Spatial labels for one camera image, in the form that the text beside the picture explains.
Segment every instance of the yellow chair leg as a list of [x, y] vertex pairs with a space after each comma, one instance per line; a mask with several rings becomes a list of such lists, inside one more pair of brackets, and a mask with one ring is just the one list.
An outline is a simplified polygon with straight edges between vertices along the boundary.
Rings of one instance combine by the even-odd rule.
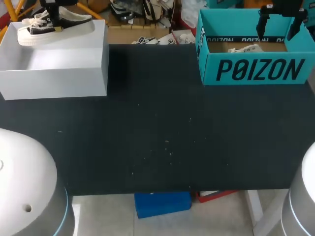
[[18, 15], [20, 13], [20, 10], [24, 4], [25, 0], [19, 0], [19, 3], [18, 5], [16, 6], [16, 9], [15, 9], [15, 14]]
[[82, 3], [78, 2], [77, 6], [79, 8], [81, 8], [82, 10], [84, 10], [85, 12], [89, 13], [90, 15], [94, 16], [95, 18], [99, 19], [99, 20], [105, 20], [103, 17], [101, 17], [100, 15], [98, 15], [97, 13], [93, 12], [91, 9], [89, 9], [88, 7], [84, 6]]
[[11, 17], [11, 21], [17, 22], [18, 16], [15, 14], [15, 10], [12, 5], [12, 2], [10, 0], [4, 0], [4, 4], [6, 5], [6, 8], [8, 9], [9, 15]]
[[7, 31], [8, 26], [4, 27], [1, 31], [0, 31], [0, 43], [4, 37], [5, 32]]
[[26, 13], [29, 13], [30, 11], [32, 11], [36, 7], [36, 5], [37, 5], [37, 3], [35, 3], [33, 6], [31, 6], [27, 10], [23, 11], [20, 15], [18, 15], [18, 18], [20, 18], [21, 16], [24, 16]]

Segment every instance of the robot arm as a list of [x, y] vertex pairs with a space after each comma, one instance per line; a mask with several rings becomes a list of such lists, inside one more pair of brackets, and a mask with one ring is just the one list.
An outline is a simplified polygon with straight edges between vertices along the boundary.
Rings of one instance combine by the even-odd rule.
[[40, 0], [40, 5], [47, 9], [55, 30], [59, 32], [62, 30], [59, 23], [59, 6], [71, 6], [77, 2], [78, 0]]
[[256, 27], [259, 40], [262, 40], [270, 14], [280, 14], [284, 17], [295, 17], [287, 39], [290, 41], [299, 31], [303, 20], [307, 18], [307, 10], [300, 8], [303, 0], [273, 0], [273, 5], [262, 6], [260, 18]]

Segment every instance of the white table leg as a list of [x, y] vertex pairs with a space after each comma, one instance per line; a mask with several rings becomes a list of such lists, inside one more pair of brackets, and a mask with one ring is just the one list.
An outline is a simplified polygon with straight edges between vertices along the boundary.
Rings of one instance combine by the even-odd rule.
[[257, 190], [246, 191], [246, 199], [252, 216], [254, 236], [267, 236], [280, 221], [282, 205], [287, 192], [288, 189], [280, 190], [265, 213], [262, 214]]

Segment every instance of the blue box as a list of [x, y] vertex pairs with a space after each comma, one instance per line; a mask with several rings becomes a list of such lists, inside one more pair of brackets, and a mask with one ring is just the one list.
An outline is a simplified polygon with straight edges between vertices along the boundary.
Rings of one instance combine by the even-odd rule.
[[304, 24], [306, 27], [315, 26], [315, 0], [304, 0], [303, 8], [308, 12], [308, 17]]
[[229, 8], [241, 2], [241, 0], [206, 0], [209, 8]]
[[188, 210], [191, 207], [189, 192], [135, 193], [134, 202], [139, 219]]
[[204, 85], [303, 84], [315, 63], [315, 43], [304, 24], [290, 41], [291, 17], [270, 15], [263, 42], [278, 42], [287, 52], [211, 53], [207, 41], [259, 43], [258, 9], [201, 9], [196, 33]]

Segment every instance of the white plastic bag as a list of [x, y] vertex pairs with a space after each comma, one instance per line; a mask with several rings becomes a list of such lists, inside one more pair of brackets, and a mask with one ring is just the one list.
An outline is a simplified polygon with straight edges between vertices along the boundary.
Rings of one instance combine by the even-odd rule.
[[199, 10], [206, 6], [205, 0], [182, 0], [182, 20], [191, 28], [198, 23]]

